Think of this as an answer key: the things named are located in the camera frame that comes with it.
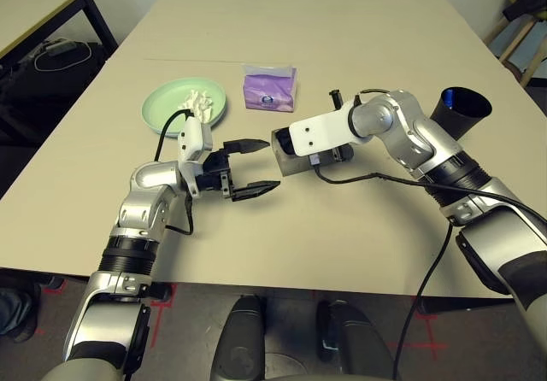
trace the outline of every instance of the purple tissue box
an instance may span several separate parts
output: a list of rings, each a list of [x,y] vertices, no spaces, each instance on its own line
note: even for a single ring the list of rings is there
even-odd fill
[[[243,93],[248,109],[293,112],[297,85],[294,67],[245,66]]]

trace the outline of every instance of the robotic arm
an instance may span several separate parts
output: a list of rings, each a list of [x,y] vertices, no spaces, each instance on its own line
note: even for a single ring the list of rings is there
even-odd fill
[[[228,163],[231,153],[250,153],[269,146],[255,139],[225,142],[223,149],[204,151],[213,140],[208,125],[190,116],[178,136],[177,161],[154,161],[137,168],[121,204],[99,268],[85,287],[63,350],[63,362],[44,381],[120,380],[140,367],[148,337],[150,307],[146,298],[168,298],[167,286],[152,283],[152,267],[174,199],[186,192],[186,204],[201,191],[221,191],[233,201],[260,196],[279,185],[262,181],[235,188]]]
[[[489,176],[406,91],[392,91],[362,103],[359,96],[341,108],[290,125],[294,150],[319,165],[319,153],[373,136],[419,181],[516,196]],[[426,188],[480,280],[489,289],[511,294],[532,334],[547,351],[546,225],[512,204],[466,193]]]

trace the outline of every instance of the table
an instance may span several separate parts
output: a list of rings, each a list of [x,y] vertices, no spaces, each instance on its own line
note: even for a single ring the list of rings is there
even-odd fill
[[[364,87],[404,88],[417,96],[426,114],[444,88],[473,88],[491,101],[493,113],[461,143],[485,170],[545,214],[545,119],[445,0],[322,0],[313,2],[317,12],[310,0],[283,0],[293,10],[285,20],[287,32],[301,38],[302,46],[311,29],[307,22],[300,25],[305,15],[325,33],[301,53],[289,50],[286,59],[280,48],[288,39],[270,43],[261,59],[260,47],[249,40],[259,34],[238,23],[256,20],[257,10],[272,15],[277,4],[255,0],[249,8],[241,4],[246,1],[210,0],[190,12],[195,32],[202,31],[199,21],[205,26],[231,21],[223,22],[225,41],[218,41],[209,55],[202,46],[206,36],[186,36],[179,26],[162,24],[165,15],[179,15],[179,9],[159,0],[0,201],[3,265],[77,275],[97,269],[132,170],[151,161],[155,151],[157,135],[140,119],[140,106],[158,85],[187,76],[208,77],[226,89],[227,114],[213,131],[216,149],[232,138],[268,139],[273,129],[331,110],[332,88],[340,88],[346,98]],[[221,4],[233,8],[238,3],[236,15],[208,14]],[[382,12],[363,14],[361,24],[349,29],[345,23],[357,17],[358,4]],[[401,21],[402,4],[408,18]],[[343,22],[336,47],[332,24],[325,23],[335,15]],[[152,26],[163,31],[150,31]],[[230,26],[244,31],[237,34]],[[184,51],[180,44],[168,46],[179,34]],[[161,38],[164,42],[154,47]],[[293,56],[299,74],[296,112],[245,109],[240,60],[280,64]],[[162,159],[173,160],[175,149],[176,143],[167,141]],[[311,172],[282,178],[269,149],[232,155],[231,162],[236,185],[259,179],[282,183],[245,202],[204,194],[194,207],[195,235],[167,232],[155,280],[413,294],[438,253],[447,223],[420,188],[378,180],[331,186]],[[343,178],[370,171],[406,177],[379,140],[356,148],[351,163],[325,169],[325,174]],[[183,213],[171,223],[184,228]],[[426,294],[500,296],[480,283],[454,243]]]
[[[0,75],[81,10],[107,55],[112,55],[118,44],[93,0],[0,0]],[[0,129],[17,144],[26,144],[25,138],[2,119]]]

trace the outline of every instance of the black cylinder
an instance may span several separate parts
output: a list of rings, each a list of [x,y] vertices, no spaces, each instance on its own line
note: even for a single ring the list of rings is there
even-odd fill
[[[479,93],[467,88],[454,87],[441,93],[431,119],[457,140],[491,111],[490,102]]]
[[[479,163],[462,151],[427,172],[420,182],[477,190],[490,179],[491,177],[479,166]],[[426,192],[433,196],[441,207],[457,202],[467,195],[467,193],[432,187],[426,187]]]
[[[140,237],[116,236],[109,239],[99,270],[150,275],[158,242]]]

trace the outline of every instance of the beige tabletop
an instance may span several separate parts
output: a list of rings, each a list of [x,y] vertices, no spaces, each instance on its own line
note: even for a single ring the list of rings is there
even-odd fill
[[[0,57],[73,0],[0,0]]]

